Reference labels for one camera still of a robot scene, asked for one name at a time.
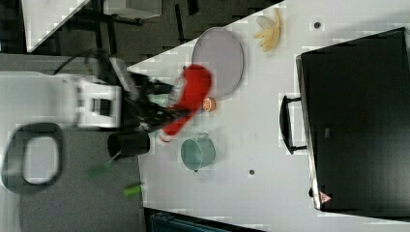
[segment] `banana peel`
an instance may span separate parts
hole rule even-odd
[[[262,51],[264,52],[272,50],[279,41],[281,20],[278,8],[275,8],[275,20],[276,22],[269,27],[266,26],[269,23],[264,23],[265,25],[259,24],[262,27],[262,31],[253,36],[255,39],[262,39],[260,45],[262,46]]]

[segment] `black cup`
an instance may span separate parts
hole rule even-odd
[[[121,151],[121,155],[115,160],[147,154],[150,147],[150,136],[144,131],[113,133],[107,141],[107,149],[111,157]]]

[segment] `white table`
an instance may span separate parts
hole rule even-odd
[[[278,114],[283,95],[299,93],[297,55],[410,26],[410,1],[287,0],[274,7],[279,7],[283,22],[278,47],[263,53],[260,41],[252,37],[259,31],[256,18],[273,17],[273,8],[226,26],[245,52],[242,85],[230,98],[218,101],[217,111],[194,118],[168,147],[155,145],[150,154],[139,157],[141,181],[147,185],[144,207],[264,231],[408,231],[410,224],[402,222],[316,211],[308,197],[307,152],[291,156],[286,151]],[[322,23],[318,30],[313,28],[316,21]],[[175,77],[190,63],[194,44],[180,45],[129,71]],[[301,107],[292,105],[295,145],[304,145]],[[201,131],[214,141],[216,163],[193,173],[182,164],[179,147]]]
[[[27,52],[32,52],[90,0],[21,0]]]

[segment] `grey plate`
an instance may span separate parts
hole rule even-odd
[[[196,42],[192,62],[211,71],[214,83],[210,97],[222,98],[235,91],[244,69],[244,52],[238,39],[228,30],[215,27]]]

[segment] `red toy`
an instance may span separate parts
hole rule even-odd
[[[183,90],[179,93],[177,102],[169,107],[187,109],[190,114],[164,127],[160,131],[159,142],[169,142],[184,127],[187,121],[196,114],[208,96],[213,81],[211,73],[199,65],[188,66],[183,72],[182,80],[185,82]]]

